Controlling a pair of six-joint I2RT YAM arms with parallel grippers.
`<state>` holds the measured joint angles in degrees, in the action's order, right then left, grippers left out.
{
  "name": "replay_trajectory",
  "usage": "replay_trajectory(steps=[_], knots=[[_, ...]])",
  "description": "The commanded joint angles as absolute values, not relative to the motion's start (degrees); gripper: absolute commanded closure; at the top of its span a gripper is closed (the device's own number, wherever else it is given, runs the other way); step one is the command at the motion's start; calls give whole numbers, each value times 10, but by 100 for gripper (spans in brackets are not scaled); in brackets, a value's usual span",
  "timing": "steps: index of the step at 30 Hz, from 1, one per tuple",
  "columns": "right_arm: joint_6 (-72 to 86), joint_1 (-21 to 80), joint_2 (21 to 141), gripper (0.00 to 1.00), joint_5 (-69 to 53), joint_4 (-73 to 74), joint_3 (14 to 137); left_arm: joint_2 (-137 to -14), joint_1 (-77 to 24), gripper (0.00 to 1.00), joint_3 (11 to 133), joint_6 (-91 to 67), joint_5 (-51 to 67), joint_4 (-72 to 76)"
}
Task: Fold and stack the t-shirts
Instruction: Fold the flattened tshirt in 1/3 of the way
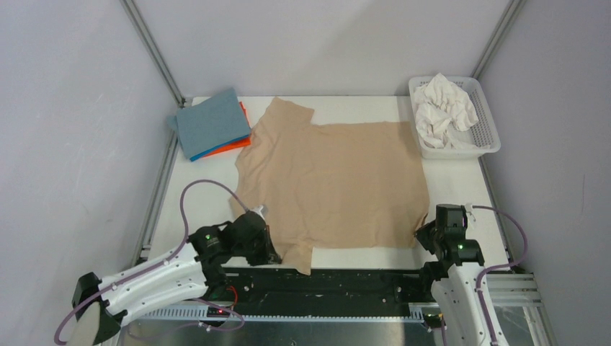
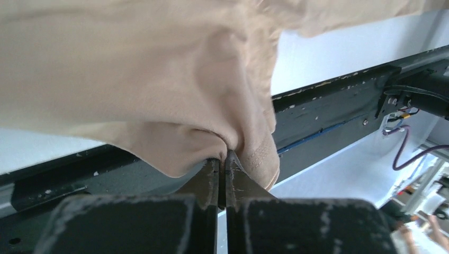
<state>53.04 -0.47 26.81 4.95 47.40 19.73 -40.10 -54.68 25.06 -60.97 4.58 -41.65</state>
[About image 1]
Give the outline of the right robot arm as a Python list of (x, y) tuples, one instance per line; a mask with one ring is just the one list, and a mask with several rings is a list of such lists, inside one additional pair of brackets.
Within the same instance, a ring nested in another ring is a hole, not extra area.
[(419, 293), (440, 308), (443, 345), (508, 345), (486, 284), (483, 252), (467, 230), (464, 206), (439, 204), (435, 219), (415, 233), (437, 258), (423, 265)]

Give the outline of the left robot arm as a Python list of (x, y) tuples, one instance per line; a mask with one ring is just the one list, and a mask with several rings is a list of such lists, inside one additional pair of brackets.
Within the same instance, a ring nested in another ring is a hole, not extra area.
[(252, 267), (280, 263), (264, 214), (259, 206), (233, 222), (203, 226), (182, 246), (118, 274), (82, 275), (72, 298), (76, 318), (99, 303), (96, 345), (151, 311), (195, 298), (222, 298), (229, 289), (222, 266), (229, 259), (243, 257)]

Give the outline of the beige t shirt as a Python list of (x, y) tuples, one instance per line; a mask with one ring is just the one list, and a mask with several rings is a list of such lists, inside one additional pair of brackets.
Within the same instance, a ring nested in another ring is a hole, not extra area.
[(282, 263), (311, 272), (315, 248), (411, 248), (429, 212), (407, 121), (316, 125), (274, 98), (238, 155), (234, 212), (265, 205)]

